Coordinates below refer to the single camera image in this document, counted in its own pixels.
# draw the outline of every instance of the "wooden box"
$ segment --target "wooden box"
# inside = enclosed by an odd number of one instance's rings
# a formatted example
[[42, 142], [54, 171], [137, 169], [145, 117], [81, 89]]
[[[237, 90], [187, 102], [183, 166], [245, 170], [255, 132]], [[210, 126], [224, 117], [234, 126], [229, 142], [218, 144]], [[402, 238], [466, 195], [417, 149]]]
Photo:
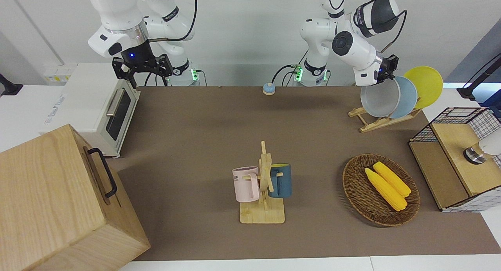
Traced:
[[501, 169], [494, 160], [475, 165], [463, 151], [479, 138], [468, 124], [431, 123], [436, 142], [409, 143], [438, 208], [481, 212], [501, 205]]
[[0, 153], [1, 270], [117, 270], [148, 250], [117, 173], [89, 150], [65, 125]]

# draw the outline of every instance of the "oven window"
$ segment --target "oven window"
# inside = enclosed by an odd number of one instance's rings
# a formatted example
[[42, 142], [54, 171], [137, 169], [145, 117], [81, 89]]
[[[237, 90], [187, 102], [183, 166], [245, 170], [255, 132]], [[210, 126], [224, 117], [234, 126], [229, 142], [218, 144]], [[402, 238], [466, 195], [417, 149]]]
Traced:
[[114, 141], [117, 140], [120, 129], [122, 129], [122, 124], [124, 122], [125, 116], [127, 115], [127, 110], [130, 106], [130, 97], [127, 92], [124, 92], [122, 100], [118, 105], [117, 112], [115, 116], [108, 119], [108, 124], [106, 125], [106, 131], [110, 134]]

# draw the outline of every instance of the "yellow corn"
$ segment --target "yellow corn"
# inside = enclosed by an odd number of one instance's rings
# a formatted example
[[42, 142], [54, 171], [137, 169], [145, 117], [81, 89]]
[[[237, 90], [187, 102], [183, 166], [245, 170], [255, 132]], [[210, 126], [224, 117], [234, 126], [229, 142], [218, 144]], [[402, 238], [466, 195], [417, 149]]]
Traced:
[[390, 184], [388, 184], [383, 177], [369, 168], [365, 169], [365, 174], [374, 188], [376, 188], [379, 194], [381, 194], [381, 196], [391, 205], [391, 207], [393, 207], [393, 209], [397, 212], [405, 209], [407, 202], [404, 197], [402, 197]]
[[402, 197], [409, 196], [409, 186], [407, 186], [407, 184], [405, 184], [404, 181], [402, 181], [401, 178], [398, 177], [395, 172], [391, 171], [391, 169], [389, 169], [385, 164], [378, 161], [372, 167], [374, 168], [374, 171], [381, 175], [386, 182], [390, 183], [390, 185], [395, 188], [395, 190], [397, 190]]

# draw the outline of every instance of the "white bowl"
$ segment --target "white bowl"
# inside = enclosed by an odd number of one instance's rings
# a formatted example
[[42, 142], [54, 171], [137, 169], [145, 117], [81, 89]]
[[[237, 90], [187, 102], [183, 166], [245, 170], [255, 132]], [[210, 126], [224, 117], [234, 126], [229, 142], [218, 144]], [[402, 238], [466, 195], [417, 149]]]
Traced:
[[369, 115], [376, 118], [387, 117], [398, 106], [400, 87], [396, 81], [390, 79], [380, 84], [364, 86], [360, 100]]
[[417, 103], [417, 90], [412, 81], [406, 77], [395, 77], [400, 87], [400, 102], [390, 118], [398, 119], [408, 115]]

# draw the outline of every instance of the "plate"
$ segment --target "plate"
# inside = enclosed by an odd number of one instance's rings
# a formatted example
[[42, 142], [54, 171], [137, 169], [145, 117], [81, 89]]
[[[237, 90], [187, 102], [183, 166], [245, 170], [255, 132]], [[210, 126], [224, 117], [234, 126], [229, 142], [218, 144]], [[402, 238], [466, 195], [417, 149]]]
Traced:
[[[364, 168], [382, 162], [397, 174], [411, 193], [405, 198], [407, 207], [394, 210], [371, 184]], [[412, 177], [396, 162], [375, 154], [363, 154], [352, 158], [343, 170], [343, 188], [351, 205], [365, 218], [383, 226], [397, 226], [408, 223], [419, 210], [419, 191]]]
[[390, 115], [392, 119], [398, 119], [408, 115], [417, 102], [417, 90], [412, 81], [405, 77], [395, 77], [395, 81], [400, 87], [400, 101], [395, 111]]
[[422, 109], [435, 103], [442, 94], [443, 80], [440, 73], [430, 66], [416, 66], [404, 74], [417, 90], [419, 101], [416, 109]]
[[360, 92], [360, 100], [369, 115], [376, 118], [387, 117], [398, 106], [400, 88], [394, 80], [386, 80], [380, 84], [364, 86]]

